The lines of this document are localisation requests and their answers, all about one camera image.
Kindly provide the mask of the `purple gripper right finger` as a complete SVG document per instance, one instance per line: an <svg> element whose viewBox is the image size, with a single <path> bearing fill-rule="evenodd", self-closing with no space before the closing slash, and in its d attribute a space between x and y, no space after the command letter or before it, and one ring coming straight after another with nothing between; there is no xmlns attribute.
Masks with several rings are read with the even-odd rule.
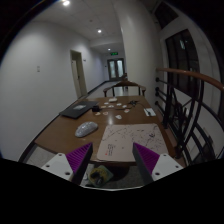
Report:
<svg viewBox="0 0 224 224"><path fill-rule="evenodd" d="M167 153L159 155L137 143L133 144L132 153L145 185L182 169Z"/></svg>

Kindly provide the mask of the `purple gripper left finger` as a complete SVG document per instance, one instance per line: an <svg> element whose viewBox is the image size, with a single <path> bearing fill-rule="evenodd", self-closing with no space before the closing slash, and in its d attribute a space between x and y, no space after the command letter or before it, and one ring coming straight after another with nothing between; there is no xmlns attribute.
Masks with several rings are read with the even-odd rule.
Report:
<svg viewBox="0 0 224 224"><path fill-rule="evenodd" d="M88 143L68 154L56 154L42 166L42 169L79 185L92 153L93 145Z"/></svg>

